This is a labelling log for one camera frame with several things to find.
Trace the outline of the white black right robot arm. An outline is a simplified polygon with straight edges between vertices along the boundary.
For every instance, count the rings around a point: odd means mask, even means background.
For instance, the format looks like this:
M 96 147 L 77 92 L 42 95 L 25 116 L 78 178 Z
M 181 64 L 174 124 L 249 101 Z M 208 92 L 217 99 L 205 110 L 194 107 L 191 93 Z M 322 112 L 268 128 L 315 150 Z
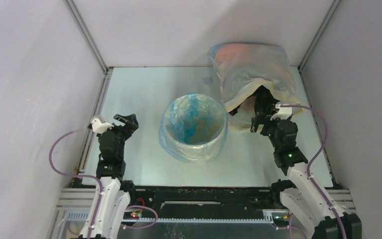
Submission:
M 307 160 L 296 145 L 298 127 L 291 121 L 295 105 L 275 99 L 256 100 L 251 131 L 267 136 L 273 146 L 276 166 L 286 180 L 273 183 L 269 200 L 275 208 L 286 207 L 292 218 L 304 226 L 307 239 L 360 239 L 362 222 L 349 213 L 320 185 Z

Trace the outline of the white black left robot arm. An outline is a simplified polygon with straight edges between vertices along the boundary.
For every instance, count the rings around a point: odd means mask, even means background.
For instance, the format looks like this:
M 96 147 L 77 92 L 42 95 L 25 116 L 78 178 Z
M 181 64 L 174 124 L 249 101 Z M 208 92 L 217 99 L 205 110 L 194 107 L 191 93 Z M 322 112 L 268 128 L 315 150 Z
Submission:
M 90 213 L 79 232 L 80 239 L 114 239 L 118 235 L 126 208 L 137 202 L 131 180 L 124 181 L 126 162 L 125 142 L 139 128 L 135 114 L 113 117 L 119 125 L 94 116 L 89 128 L 96 134 L 99 145 L 95 176 L 96 190 Z

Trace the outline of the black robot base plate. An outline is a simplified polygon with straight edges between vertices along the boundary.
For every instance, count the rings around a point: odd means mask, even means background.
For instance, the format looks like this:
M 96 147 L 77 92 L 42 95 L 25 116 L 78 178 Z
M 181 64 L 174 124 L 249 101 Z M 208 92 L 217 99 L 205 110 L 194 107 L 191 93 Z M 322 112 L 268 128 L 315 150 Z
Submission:
M 145 206 L 143 220 L 159 222 L 270 222 L 290 214 L 266 187 L 138 186 L 132 205 Z

